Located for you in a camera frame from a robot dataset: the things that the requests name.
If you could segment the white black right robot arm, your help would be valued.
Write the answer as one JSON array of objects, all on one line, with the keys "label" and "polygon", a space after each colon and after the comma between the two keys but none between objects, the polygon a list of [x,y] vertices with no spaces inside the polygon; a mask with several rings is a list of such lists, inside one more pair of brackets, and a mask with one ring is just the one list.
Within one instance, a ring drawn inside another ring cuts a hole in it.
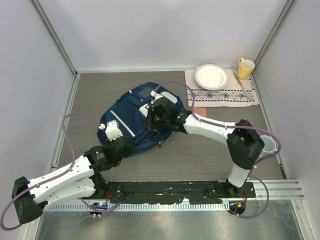
[{"label": "white black right robot arm", "polygon": [[199,135],[226,145],[233,166],[224,192],[233,198],[243,193],[244,183],[265,147],[264,141],[247,120],[223,123],[190,110],[179,110],[163,96],[143,105],[139,111],[146,117],[143,126],[148,130],[168,127],[174,132]]}]

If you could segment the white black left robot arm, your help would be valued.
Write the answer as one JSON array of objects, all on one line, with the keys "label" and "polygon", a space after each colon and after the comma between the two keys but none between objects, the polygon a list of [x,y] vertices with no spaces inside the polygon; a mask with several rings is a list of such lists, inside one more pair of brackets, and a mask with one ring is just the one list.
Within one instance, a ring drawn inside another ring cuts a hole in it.
[{"label": "white black left robot arm", "polygon": [[55,205],[78,198],[102,199],[108,185],[101,172],[117,167],[134,150],[132,138],[121,136],[106,146],[93,146],[83,155],[58,170],[28,180],[15,180],[11,198],[18,222],[26,224]]}]

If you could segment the brown leather wallet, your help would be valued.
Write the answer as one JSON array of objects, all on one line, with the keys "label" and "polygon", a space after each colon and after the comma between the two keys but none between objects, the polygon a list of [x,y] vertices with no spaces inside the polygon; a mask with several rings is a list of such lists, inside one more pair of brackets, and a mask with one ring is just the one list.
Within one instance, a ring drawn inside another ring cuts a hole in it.
[{"label": "brown leather wallet", "polygon": [[195,114],[198,114],[202,117],[207,117],[207,110],[205,108],[195,107],[193,110]]}]

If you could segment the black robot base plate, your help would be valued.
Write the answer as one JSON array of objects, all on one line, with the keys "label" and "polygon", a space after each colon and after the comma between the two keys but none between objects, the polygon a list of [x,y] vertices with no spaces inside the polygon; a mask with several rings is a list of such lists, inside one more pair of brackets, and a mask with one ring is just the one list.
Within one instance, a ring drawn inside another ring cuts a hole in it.
[{"label": "black robot base plate", "polygon": [[219,204],[222,199],[255,198],[252,182],[240,188],[227,181],[113,181],[105,196],[112,203],[173,205],[184,199],[192,205]]}]

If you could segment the navy blue student backpack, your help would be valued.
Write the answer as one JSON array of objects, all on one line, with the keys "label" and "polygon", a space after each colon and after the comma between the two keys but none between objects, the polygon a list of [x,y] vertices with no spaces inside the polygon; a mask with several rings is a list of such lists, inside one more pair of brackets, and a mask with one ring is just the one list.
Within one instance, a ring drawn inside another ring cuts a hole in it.
[{"label": "navy blue student backpack", "polygon": [[150,93],[157,86],[157,83],[147,82],[125,92],[100,119],[100,123],[104,125],[116,120],[123,135],[133,139],[132,156],[161,144],[173,134],[169,127],[157,131],[143,127],[147,119],[146,106],[152,101]]}]

